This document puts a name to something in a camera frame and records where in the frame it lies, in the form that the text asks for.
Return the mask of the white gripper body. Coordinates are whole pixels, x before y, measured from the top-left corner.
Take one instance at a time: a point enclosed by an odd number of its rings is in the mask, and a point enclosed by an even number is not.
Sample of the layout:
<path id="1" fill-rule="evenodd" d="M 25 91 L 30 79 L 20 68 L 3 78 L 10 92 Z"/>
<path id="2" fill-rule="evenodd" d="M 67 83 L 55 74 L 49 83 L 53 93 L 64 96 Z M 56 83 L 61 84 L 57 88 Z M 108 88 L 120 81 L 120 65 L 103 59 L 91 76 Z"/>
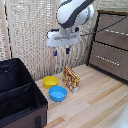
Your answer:
<path id="1" fill-rule="evenodd" d="M 79 42 L 80 33 L 71 32 L 69 29 L 52 29 L 47 33 L 47 46 L 58 47 L 73 45 Z"/>

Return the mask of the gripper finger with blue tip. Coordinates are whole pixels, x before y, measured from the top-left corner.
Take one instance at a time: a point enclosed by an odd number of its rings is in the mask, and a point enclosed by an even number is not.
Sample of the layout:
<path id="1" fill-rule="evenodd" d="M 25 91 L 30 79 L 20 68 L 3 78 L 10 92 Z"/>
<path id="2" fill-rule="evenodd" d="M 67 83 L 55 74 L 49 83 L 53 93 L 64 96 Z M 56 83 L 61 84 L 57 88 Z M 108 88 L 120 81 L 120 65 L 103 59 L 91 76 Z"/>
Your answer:
<path id="1" fill-rule="evenodd" d="M 70 45 L 66 48 L 66 54 L 69 54 L 70 53 L 70 48 L 71 48 Z"/>
<path id="2" fill-rule="evenodd" d="M 57 49 L 56 49 L 56 47 L 53 48 L 53 55 L 57 56 Z"/>

